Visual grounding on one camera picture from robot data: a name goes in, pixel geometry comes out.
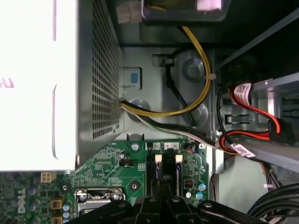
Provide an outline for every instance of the white label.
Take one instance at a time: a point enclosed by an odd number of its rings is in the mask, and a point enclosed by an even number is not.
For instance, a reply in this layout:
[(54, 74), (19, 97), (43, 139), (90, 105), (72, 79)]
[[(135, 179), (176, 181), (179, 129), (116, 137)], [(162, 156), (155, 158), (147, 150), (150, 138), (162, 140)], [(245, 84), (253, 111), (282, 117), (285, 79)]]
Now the white label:
[(273, 185), (264, 183), (263, 188), (273, 188)]
[(165, 142), (164, 143), (164, 150), (173, 148), (174, 150), (179, 150), (179, 143), (178, 142)]
[(171, 143), (171, 148), (173, 148), (174, 150), (178, 150), (178, 148), (179, 148), (179, 143), (178, 143), (178, 142), (172, 142), (172, 143)]
[(171, 148), (171, 142), (164, 142), (164, 150)]
[(250, 105), (248, 99), (250, 89), (251, 83), (243, 83), (235, 88), (234, 95), (237, 96), (243, 103)]
[(154, 142), (153, 143), (153, 150), (160, 150), (161, 143), (160, 142)]
[(242, 146), (241, 144), (231, 144), (230, 145), (238, 154), (241, 156), (245, 156), (247, 158), (255, 157), (255, 155), (250, 152), (247, 148)]
[(280, 219), (282, 219), (282, 217), (275, 217), (275, 218), (271, 219), (268, 223), (275, 224), (275, 223), (278, 223), (280, 221)]

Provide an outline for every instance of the screw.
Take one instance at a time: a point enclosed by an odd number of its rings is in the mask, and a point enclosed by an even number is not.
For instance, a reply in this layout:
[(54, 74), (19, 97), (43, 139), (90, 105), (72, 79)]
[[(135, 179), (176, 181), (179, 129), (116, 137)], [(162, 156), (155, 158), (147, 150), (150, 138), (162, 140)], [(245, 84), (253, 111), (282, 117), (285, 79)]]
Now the screw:
[(174, 197), (174, 198), (172, 198), (172, 201), (173, 202), (179, 202), (179, 198), (178, 197)]
[(125, 206), (126, 206), (125, 203), (121, 203), (121, 204), (118, 205), (119, 208), (124, 208)]
[(200, 143), (198, 147), (199, 147), (199, 149), (205, 149), (205, 148), (206, 148), (206, 145), (205, 145), (205, 144), (202, 144), (202, 143)]
[(137, 151), (137, 150), (139, 149), (139, 145), (138, 145), (137, 143), (133, 143), (133, 144), (132, 144), (132, 149), (133, 149), (134, 151)]
[(204, 203), (204, 206), (205, 206), (206, 208), (211, 208), (211, 207), (212, 207), (212, 204), (209, 203), (209, 202), (206, 202), (206, 203)]

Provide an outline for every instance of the motherboard connector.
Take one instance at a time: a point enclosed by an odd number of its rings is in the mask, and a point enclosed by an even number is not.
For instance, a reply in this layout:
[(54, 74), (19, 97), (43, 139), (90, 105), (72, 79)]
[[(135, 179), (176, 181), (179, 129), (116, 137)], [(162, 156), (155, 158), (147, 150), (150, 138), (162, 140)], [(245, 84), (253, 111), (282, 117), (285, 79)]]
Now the motherboard connector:
[(41, 173), (41, 183), (51, 183), (56, 179), (56, 172), (42, 172)]

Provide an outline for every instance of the power supply unit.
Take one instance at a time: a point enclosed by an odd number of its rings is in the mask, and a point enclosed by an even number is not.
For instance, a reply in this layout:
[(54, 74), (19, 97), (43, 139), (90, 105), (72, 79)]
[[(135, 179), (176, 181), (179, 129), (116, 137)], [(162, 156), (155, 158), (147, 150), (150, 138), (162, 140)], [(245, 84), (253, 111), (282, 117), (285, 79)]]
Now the power supply unit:
[(74, 170), (123, 132), (105, 1), (1, 5), (0, 171)]

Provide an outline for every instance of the perforated metal grille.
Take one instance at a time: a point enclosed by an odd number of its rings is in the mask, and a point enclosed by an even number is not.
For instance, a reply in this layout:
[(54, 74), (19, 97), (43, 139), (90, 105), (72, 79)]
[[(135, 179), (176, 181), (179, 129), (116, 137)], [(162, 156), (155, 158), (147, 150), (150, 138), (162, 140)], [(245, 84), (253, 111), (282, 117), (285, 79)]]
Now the perforated metal grille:
[(93, 1), (93, 139), (120, 127), (119, 51), (101, 1)]

